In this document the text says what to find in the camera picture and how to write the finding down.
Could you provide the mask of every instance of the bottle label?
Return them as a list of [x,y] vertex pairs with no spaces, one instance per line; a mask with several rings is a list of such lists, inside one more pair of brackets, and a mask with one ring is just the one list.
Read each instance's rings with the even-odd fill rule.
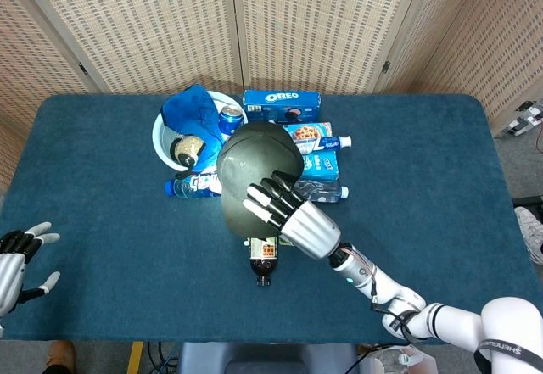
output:
[[273,259],[277,257],[277,239],[275,237],[265,238],[260,240],[259,238],[251,238],[251,259]]

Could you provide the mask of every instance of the white bowl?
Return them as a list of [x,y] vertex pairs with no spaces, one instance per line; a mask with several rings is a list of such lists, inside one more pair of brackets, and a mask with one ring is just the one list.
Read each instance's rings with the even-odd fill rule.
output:
[[[247,124],[247,115],[245,114],[244,109],[241,107],[241,105],[238,104],[236,100],[233,98],[228,97],[226,94],[222,94],[221,92],[210,92],[208,91],[211,98],[213,98],[213,102],[215,103],[215,106],[217,108],[217,112],[221,112],[222,108],[225,105],[233,105],[241,109],[242,113],[244,114],[244,124]],[[162,120],[162,115],[159,113],[156,116],[156,120],[154,121],[153,125],[153,148],[157,155],[159,155],[159,158],[170,166],[172,169],[177,170],[179,172],[183,172],[187,170],[187,167],[177,163],[175,160],[173,160],[170,157],[170,146],[174,139],[176,139],[177,132],[173,131],[171,128],[168,128],[164,125],[164,121]],[[216,170],[216,166],[209,166],[202,170],[201,173],[211,173]]]

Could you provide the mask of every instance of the dark teal table cover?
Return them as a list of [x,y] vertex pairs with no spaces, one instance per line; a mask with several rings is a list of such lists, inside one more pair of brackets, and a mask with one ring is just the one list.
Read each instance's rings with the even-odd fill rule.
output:
[[[151,130],[167,96],[63,95],[41,106],[9,189],[3,232],[50,220],[25,287],[47,296],[2,320],[6,338],[366,343],[392,340],[369,301],[327,265],[281,247],[257,287],[219,198],[167,198],[174,171]],[[322,208],[428,303],[479,313],[541,290],[480,103],[464,95],[322,96],[350,196]]]

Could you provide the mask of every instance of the humanoid robot hand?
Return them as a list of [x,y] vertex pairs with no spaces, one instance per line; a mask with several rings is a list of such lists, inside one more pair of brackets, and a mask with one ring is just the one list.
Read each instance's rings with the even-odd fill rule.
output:
[[[47,233],[51,228],[48,221],[33,226],[27,231],[8,232],[0,238],[0,318],[15,309],[17,304],[47,295],[55,286],[60,272],[53,272],[39,287],[23,291],[23,280],[27,265],[43,244],[60,239],[56,232]],[[0,338],[3,328],[0,326]]]

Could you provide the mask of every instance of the blue bottle cap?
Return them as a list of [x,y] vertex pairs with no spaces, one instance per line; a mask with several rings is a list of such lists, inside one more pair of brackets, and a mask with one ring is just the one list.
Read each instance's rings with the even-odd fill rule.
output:
[[170,179],[169,181],[164,182],[164,193],[166,193],[166,196],[175,196],[176,191],[174,190],[174,183],[176,181],[173,181]]

